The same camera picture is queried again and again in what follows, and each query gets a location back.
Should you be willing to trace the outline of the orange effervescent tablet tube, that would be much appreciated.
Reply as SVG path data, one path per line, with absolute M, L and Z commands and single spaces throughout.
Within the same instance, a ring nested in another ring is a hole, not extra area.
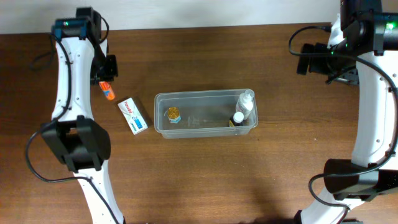
M 99 82 L 99 86 L 102 89 L 105 97 L 108 100 L 114 100 L 115 99 L 115 94 L 114 94 L 114 91 L 113 91 L 110 83 L 102 81 L 102 82 Z

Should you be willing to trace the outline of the white Panadol box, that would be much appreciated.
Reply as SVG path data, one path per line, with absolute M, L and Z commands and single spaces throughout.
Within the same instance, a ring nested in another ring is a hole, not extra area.
M 129 128 L 134 135 L 137 135 L 148 128 L 144 117 L 132 98 L 128 98 L 118 103 L 118 108 L 125 117 Z

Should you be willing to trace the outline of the small gold-lid balm jar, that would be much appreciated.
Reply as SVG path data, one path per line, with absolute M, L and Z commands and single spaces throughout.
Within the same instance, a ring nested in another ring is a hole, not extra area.
M 176 107 L 170 107 L 167 110 L 167 117 L 170 123 L 177 124 L 181 120 L 179 109 Z

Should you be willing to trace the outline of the white spray bottle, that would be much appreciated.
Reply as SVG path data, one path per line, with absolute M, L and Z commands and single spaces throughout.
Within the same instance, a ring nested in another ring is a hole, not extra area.
M 236 112 L 241 112 L 244 116 L 243 120 L 247 120 L 254 108 L 254 91 L 251 89 L 239 95 L 236 103 Z

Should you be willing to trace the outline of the dark bottle white cap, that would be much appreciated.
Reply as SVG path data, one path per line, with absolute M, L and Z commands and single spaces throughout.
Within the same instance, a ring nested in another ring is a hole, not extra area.
M 243 125 L 243 121 L 244 121 L 244 114 L 238 111 L 235 112 L 235 114 L 232 115 L 232 117 L 230 117 L 228 124 L 229 127 L 238 127 Z

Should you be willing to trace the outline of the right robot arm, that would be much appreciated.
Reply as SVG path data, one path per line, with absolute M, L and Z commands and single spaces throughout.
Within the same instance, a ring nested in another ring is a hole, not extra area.
M 358 133 L 350 159 L 329 159 L 324 189 L 295 223 L 344 223 L 349 211 L 397 192 L 397 14 L 380 1 L 341 0 L 327 44 L 305 44 L 297 73 L 359 86 Z

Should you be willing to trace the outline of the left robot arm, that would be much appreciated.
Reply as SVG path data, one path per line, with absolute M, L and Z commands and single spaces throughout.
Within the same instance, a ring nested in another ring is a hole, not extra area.
M 58 86 L 52 120 L 40 130 L 58 161 L 67 166 L 86 198 L 93 223 L 124 223 L 109 178 L 111 142 L 95 122 L 90 88 L 118 75 L 108 53 L 105 22 L 92 7 L 79 7 L 73 18 L 57 19 L 51 34 L 58 57 Z

